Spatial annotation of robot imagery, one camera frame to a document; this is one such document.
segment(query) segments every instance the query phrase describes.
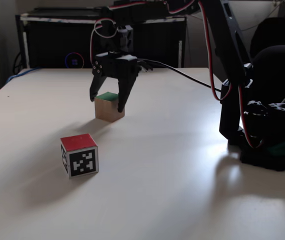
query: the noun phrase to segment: red cube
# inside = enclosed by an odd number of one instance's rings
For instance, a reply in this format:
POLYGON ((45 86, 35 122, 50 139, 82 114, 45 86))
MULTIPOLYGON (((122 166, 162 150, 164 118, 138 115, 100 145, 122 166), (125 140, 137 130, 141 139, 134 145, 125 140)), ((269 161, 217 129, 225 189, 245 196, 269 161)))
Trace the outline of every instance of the red cube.
POLYGON ((90 134, 63 137, 62 163, 69 178, 99 172, 98 146, 90 134))

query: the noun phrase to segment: cube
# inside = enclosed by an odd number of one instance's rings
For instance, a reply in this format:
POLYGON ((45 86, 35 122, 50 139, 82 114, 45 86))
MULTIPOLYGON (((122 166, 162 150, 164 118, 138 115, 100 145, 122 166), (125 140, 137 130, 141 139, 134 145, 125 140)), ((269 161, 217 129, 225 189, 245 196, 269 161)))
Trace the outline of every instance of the cube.
POLYGON ((63 137, 60 141, 62 163, 70 179, 99 172, 98 146, 90 134, 63 137))
POLYGON ((125 116, 125 110, 118 112, 118 94, 106 92, 94 99, 96 119, 115 122, 125 116))

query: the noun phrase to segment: black chair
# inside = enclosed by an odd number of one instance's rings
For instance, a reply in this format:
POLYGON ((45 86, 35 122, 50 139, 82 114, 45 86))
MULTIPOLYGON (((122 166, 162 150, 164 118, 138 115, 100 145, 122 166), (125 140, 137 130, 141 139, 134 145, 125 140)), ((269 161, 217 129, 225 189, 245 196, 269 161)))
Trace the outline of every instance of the black chair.
POLYGON ((285 98, 285 18, 267 18, 259 24, 251 41, 255 99, 263 104, 285 98))

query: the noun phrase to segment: white table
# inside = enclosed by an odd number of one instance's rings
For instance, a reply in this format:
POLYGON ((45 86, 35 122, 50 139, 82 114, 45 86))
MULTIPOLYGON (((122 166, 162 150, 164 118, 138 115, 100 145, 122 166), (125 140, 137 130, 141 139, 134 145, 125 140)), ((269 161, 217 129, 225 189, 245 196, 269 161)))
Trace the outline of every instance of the white table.
POLYGON ((285 172, 227 150, 210 89, 141 73, 109 124, 94 119, 91 81, 89 69, 41 69, 0 90, 0 240, 285 239, 285 172), (69 180, 60 138, 84 133, 100 172, 69 180))

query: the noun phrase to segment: white cube face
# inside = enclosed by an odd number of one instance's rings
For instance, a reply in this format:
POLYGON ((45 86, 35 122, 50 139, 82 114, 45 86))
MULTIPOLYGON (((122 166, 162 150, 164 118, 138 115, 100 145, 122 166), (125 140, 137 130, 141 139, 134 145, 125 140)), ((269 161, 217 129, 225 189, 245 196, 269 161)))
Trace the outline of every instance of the white cube face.
POLYGON ((69 151, 67 165, 70 178, 97 173, 99 171, 97 147, 69 151))

